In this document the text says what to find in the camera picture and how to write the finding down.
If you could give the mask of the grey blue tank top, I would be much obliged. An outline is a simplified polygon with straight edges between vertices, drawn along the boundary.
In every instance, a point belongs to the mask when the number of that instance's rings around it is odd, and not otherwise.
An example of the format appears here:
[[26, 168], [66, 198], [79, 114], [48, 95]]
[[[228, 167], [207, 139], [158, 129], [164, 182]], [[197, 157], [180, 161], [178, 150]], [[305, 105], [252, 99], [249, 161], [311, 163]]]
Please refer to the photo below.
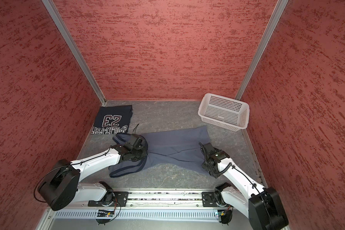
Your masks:
[[109, 167], [109, 176], [118, 178], [138, 173], [158, 164], [173, 164], [201, 174], [205, 160], [199, 143], [210, 143], [206, 126], [142, 134], [148, 144], [147, 156], [139, 161], [126, 161]]

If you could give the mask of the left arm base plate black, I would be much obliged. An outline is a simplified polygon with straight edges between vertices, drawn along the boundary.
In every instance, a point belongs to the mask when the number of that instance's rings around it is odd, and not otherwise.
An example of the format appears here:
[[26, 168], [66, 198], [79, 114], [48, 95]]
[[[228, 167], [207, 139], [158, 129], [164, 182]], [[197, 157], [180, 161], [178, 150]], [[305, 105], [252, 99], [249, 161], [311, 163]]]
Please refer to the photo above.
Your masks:
[[128, 200], [129, 192], [110, 192], [106, 193], [106, 198], [102, 198], [101, 201], [89, 201], [88, 207], [103, 207], [112, 208], [115, 206], [125, 207]]

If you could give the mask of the navy tank top red trim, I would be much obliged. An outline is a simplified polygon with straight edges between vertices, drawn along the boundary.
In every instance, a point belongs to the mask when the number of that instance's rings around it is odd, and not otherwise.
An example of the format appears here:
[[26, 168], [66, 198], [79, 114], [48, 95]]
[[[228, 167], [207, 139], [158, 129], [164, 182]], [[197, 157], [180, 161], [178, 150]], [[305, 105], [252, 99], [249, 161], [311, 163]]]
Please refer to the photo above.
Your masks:
[[95, 118], [92, 135], [127, 133], [133, 115], [132, 105], [101, 107]]

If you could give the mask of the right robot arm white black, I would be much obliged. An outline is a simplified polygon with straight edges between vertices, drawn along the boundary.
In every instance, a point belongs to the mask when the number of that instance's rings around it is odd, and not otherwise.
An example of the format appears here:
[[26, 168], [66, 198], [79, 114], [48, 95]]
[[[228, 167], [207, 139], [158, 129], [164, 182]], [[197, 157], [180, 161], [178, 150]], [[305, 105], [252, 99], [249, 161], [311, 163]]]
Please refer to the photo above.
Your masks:
[[230, 156], [215, 147], [201, 146], [204, 155], [203, 169], [218, 178], [230, 180], [215, 188], [212, 193], [203, 193], [203, 204], [221, 207], [218, 219], [223, 224], [231, 221], [236, 209], [246, 216], [254, 230], [281, 230], [289, 221], [276, 189], [259, 184], [240, 169]]

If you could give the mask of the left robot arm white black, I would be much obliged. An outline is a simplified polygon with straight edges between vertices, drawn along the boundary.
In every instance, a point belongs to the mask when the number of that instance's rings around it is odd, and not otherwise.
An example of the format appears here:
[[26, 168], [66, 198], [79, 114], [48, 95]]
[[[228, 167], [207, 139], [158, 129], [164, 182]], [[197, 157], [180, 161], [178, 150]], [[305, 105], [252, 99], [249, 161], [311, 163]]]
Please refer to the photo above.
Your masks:
[[132, 147], [129, 145], [111, 146], [99, 154], [81, 160], [69, 162], [58, 161], [34, 189], [43, 202], [53, 211], [65, 208], [67, 205], [82, 201], [100, 202], [102, 206], [114, 205], [114, 191], [106, 182], [96, 184], [82, 181], [109, 166], [126, 161], [142, 160], [147, 156], [147, 147]]

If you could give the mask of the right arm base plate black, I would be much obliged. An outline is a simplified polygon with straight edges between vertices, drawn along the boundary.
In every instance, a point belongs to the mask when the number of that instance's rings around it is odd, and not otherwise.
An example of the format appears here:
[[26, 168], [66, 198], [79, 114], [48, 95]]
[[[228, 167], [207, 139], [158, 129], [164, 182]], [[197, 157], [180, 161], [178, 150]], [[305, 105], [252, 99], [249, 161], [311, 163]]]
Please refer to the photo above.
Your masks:
[[218, 207], [214, 192], [202, 192], [202, 205], [205, 208]]

